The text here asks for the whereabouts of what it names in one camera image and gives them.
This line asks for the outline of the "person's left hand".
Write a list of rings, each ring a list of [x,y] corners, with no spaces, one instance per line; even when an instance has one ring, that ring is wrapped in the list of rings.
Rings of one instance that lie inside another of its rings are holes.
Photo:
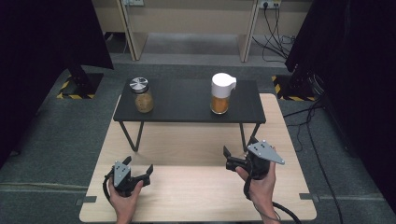
[[[110,191],[110,203],[116,211],[116,214],[120,217],[121,215],[132,216],[135,212],[138,196],[143,188],[143,182],[139,181],[134,189],[131,191],[129,197],[122,197],[115,190],[112,182],[108,184]]]

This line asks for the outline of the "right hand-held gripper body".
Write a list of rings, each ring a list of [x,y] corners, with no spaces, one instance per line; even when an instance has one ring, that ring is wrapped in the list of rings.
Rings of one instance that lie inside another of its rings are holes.
[[[270,163],[281,165],[285,161],[276,153],[266,140],[256,141],[247,146],[248,173],[252,179],[261,180],[269,172]]]

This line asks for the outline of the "black stand base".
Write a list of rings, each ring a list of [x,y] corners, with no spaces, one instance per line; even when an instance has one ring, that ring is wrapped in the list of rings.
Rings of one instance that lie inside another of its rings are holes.
[[[70,75],[62,85],[58,99],[92,99],[104,76],[103,73],[86,73],[80,64],[68,68]]]
[[[290,101],[316,101],[318,97],[308,78],[309,75],[304,73],[297,65],[293,67],[290,75],[272,76],[276,97]]]

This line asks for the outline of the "grey tape marker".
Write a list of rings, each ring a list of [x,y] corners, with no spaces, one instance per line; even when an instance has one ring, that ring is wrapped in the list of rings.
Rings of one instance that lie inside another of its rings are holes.
[[[299,197],[301,200],[311,200],[315,203],[319,202],[319,197],[317,194],[312,193],[300,193]]]
[[[96,196],[85,196],[84,198],[77,199],[75,205],[82,206],[84,203],[95,203],[96,199]]]

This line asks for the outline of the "glass jar of orange powder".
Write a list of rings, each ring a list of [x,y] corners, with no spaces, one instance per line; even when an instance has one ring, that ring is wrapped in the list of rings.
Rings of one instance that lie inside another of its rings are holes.
[[[211,80],[211,110],[224,114],[229,108],[231,92],[236,88],[236,78],[226,73],[217,73]]]

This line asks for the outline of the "person's right hand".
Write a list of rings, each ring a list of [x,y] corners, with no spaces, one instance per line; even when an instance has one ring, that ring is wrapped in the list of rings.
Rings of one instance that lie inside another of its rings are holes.
[[[276,184],[276,164],[270,163],[269,171],[262,180],[251,180],[249,197],[263,217],[276,218],[273,193]]]

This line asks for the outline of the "beige wooden desk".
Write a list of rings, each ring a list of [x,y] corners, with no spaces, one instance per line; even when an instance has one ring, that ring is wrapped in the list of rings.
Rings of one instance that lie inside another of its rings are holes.
[[[144,0],[129,7],[122,0],[92,0],[103,32],[123,33],[138,61],[149,35],[232,35],[240,61],[248,60],[254,35],[268,35],[268,21],[282,35],[297,35],[313,0],[281,0],[279,9],[261,9],[259,0]]]

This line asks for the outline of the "dark curtain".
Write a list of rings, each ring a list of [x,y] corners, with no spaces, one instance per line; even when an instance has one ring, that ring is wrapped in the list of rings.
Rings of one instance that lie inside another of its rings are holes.
[[[295,65],[322,80],[347,146],[396,214],[396,0],[313,0]]]
[[[0,0],[0,168],[75,65],[113,67],[92,0]]]

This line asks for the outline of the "glass jar with silver lid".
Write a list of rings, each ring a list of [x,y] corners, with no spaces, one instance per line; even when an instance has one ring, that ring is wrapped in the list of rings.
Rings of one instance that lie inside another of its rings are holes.
[[[140,113],[148,113],[154,107],[153,97],[149,89],[149,81],[144,77],[135,77],[129,83],[134,97],[134,104]]]

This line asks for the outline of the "small black table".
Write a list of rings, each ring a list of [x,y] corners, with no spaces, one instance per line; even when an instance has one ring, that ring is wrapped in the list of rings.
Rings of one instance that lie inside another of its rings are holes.
[[[259,129],[266,122],[257,82],[239,80],[231,93],[229,109],[222,115],[210,109],[211,81],[209,79],[152,79],[149,82],[154,107],[140,113],[134,95],[125,85],[113,119],[125,126],[127,121],[146,122],[203,122],[252,123]]]

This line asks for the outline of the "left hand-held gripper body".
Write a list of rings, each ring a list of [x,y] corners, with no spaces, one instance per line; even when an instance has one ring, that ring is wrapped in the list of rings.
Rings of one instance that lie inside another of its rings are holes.
[[[115,162],[111,176],[113,186],[121,197],[131,196],[137,183],[143,180],[141,176],[131,176],[131,168],[120,161]]]

